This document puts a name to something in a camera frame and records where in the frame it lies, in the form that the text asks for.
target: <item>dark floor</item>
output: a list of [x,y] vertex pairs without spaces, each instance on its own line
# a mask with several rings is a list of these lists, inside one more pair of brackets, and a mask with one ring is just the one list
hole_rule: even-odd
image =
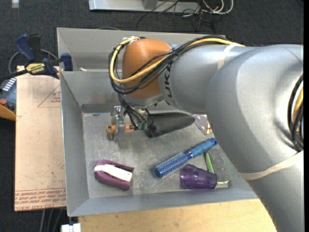
[[[8,74],[15,40],[24,33],[42,36],[42,47],[57,52],[56,28],[117,27],[136,30],[145,13],[90,12],[89,0],[0,0],[0,77]],[[304,40],[304,7],[298,0],[235,0],[231,13],[210,27],[197,30],[192,19],[171,14],[151,14],[139,24],[140,31],[221,34],[244,45],[296,43]],[[39,231],[42,211],[13,211],[15,123],[0,120],[0,232]],[[46,211],[48,219],[51,210]],[[59,210],[54,211],[54,225]],[[68,223],[62,212],[59,223]]]

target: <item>cable bundle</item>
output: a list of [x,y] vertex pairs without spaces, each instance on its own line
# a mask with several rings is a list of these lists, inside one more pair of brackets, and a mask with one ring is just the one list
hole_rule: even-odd
[[288,122],[297,151],[304,149],[304,75],[297,81],[289,101]]

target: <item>yellow cable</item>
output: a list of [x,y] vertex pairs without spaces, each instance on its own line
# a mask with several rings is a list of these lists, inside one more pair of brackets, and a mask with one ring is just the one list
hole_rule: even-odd
[[[115,77],[114,73],[113,73],[113,65],[114,65],[114,62],[115,62],[115,59],[119,53],[119,50],[120,48],[122,47],[122,45],[124,44],[128,44],[129,42],[131,42],[132,40],[134,40],[136,38],[132,38],[132,39],[128,39],[128,40],[125,40],[123,42],[121,42],[117,47],[116,47],[116,50],[114,51],[114,54],[112,56],[112,59],[111,59],[111,65],[110,65],[110,74],[111,74],[111,78],[115,81],[115,82],[118,82],[118,83],[127,83],[127,82],[130,82],[130,81],[133,81],[135,80],[136,78],[144,75],[145,73],[153,70],[156,66],[158,66],[158,64],[160,64],[165,58],[161,59],[160,61],[152,64],[151,66],[147,67],[146,69],[136,73],[135,75],[131,76],[131,77],[128,77],[126,79],[118,79]],[[222,44],[227,44],[227,45],[230,45],[232,44],[233,42],[231,41],[227,41],[227,40],[223,40],[223,39],[217,39],[217,38],[208,38],[208,39],[202,39],[202,40],[197,40],[191,44],[189,44],[187,47],[190,47],[190,46],[193,46],[195,44],[199,44],[199,43],[203,43],[203,42],[216,42],[216,43],[222,43]]]

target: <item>purple plastic cup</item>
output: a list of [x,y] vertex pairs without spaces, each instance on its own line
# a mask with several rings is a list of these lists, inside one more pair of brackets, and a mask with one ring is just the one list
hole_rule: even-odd
[[181,170],[180,183],[184,189],[214,189],[217,185],[217,176],[204,169],[187,164]]

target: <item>gray bin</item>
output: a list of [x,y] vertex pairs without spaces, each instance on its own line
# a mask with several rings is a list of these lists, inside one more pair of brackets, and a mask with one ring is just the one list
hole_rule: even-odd
[[[113,47],[132,35],[162,39],[170,44],[181,44],[200,35],[95,29],[57,29],[57,33],[59,55],[71,54],[74,64],[74,71],[61,73],[70,217],[257,198],[224,153],[231,176],[227,188],[184,190],[178,173],[166,179],[154,176],[155,165],[213,136],[205,136],[195,124],[158,138],[150,139],[143,131],[135,131],[118,141],[107,139],[105,126],[111,124],[110,112],[119,104],[106,71]],[[78,71],[81,67],[87,71]],[[164,102],[149,110],[177,111]],[[95,179],[93,166],[102,159],[135,167],[128,191]],[[190,164],[206,168],[203,156],[190,160]]]

